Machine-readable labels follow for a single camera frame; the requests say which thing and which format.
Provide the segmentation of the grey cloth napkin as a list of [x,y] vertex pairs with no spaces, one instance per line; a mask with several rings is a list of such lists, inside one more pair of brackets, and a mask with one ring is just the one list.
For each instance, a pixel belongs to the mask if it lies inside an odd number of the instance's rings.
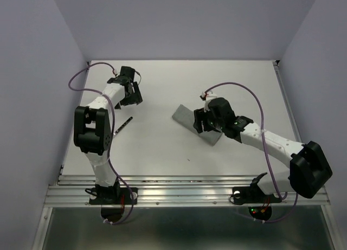
[[222,133],[215,131],[198,133],[193,127],[195,120],[193,111],[182,104],[177,107],[172,115],[172,119],[194,135],[204,140],[210,146],[216,145],[222,137]]

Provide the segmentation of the black handled fork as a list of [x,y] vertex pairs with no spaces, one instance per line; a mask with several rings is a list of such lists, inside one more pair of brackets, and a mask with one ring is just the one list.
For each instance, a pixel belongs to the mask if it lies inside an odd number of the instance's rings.
[[133,117],[129,117],[122,125],[120,125],[113,133],[113,136],[117,136],[131,121]]

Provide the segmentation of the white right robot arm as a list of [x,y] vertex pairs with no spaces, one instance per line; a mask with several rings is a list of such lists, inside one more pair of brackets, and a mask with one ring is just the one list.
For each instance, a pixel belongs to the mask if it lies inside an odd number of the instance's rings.
[[281,202],[275,193],[295,192],[313,198],[331,178],[332,170],[321,146],[313,141],[303,144],[262,130],[252,119],[237,116],[225,98],[214,98],[194,110],[194,129],[198,133],[216,131],[241,144],[263,151],[288,169],[277,174],[270,171],[256,176],[246,187],[234,187],[234,204],[261,203],[269,197]]

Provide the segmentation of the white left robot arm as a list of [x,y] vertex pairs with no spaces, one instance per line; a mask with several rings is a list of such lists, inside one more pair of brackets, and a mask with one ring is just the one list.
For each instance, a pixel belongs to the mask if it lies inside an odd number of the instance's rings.
[[108,203],[120,199],[119,176],[110,162],[110,149],[114,137],[115,110],[123,106],[138,105],[143,102],[134,68],[122,66],[110,78],[103,91],[92,88],[73,91],[93,92],[98,96],[85,106],[78,106],[74,112],[73,142],[88,158],[95,174],[95,188],[89,193],[102,196]]

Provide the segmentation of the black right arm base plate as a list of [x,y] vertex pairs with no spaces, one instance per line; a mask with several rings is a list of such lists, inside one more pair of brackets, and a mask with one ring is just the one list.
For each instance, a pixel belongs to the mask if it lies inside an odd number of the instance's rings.
[[243,204],[281,203],[282,200],[272,195],[265,195],[260,188],[233,187],[229,202],[241,206]]

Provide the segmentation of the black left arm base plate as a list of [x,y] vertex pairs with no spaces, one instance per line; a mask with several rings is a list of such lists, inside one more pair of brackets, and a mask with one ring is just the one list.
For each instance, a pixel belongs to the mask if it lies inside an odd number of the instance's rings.
[[127,188],[94,187],[86,188],[85,192],[89,195],[90,205],[131,205],[137,204],[138,188],[132,188],[133,196]]

